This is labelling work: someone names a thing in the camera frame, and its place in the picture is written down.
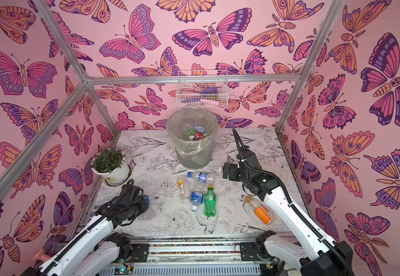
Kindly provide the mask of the light green label bottle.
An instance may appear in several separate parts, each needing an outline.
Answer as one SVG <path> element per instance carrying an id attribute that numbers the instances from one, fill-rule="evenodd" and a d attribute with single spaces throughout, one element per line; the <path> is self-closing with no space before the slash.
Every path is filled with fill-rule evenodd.
<path id="1" fill-rule="evenodd" d="M 187 140 L 193 140 L 193 135 L 195 133 L 194 127 L 192 125 L 185 125 L 183 128 L 183 134 Z"/>

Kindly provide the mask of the clear bottle blue label large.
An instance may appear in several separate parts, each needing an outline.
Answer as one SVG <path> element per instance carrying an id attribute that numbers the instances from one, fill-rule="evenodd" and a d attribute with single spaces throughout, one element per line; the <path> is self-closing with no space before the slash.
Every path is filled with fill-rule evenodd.
<path id="1" fill-rule="evenodd" d="M 202 135 L 204 135 L 206 133 L 205 127 L 199 125 L 198 123 L 194 124 L 194 130 L 195 130 L 195 132 L 200 132 Z"/>

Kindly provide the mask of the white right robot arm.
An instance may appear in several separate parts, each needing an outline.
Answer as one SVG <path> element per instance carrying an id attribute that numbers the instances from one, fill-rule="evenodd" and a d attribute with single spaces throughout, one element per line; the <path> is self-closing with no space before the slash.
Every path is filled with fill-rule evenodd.
<path id="1" fill-rule="evenodd" d="M 352 276 L 352 248 L 337 242 L 290 197 L 283 181 L 262 169 L 256 155 L 245 151 L 237 163 L 225 163 L 223 177 L 241 182 L 287 225 L 299 246 L 279 235 L 265 232 L 260 236 L 262 253 L 279 258 L 303 276 Z"/>

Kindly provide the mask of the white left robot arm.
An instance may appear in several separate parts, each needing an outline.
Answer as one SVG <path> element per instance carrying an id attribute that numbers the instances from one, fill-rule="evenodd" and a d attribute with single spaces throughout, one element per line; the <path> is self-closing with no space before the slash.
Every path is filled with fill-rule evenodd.
<path id="1" fill-rule="evenodd" d="M 69 276 L 100 241 L 117 226 L 132 224 L 146 212 L 149 204 L 141 187 L 132 179 L 122 186 L 120 195 L 103 204 L 90 222 L 56 255 L 40 267 L 27 268 L 24 276 Z"/>

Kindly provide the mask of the small red can bottle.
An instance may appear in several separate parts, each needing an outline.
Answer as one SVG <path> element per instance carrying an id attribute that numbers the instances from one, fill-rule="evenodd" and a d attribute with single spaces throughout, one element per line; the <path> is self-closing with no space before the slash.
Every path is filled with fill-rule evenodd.
<path id="1" fill-rule="evenodd" d="M 202 140 L 206 137 L 205 133 L 202 132 L 195 132 L 193 135 L 193 141 L 198 141 L 198 140 Z"/>

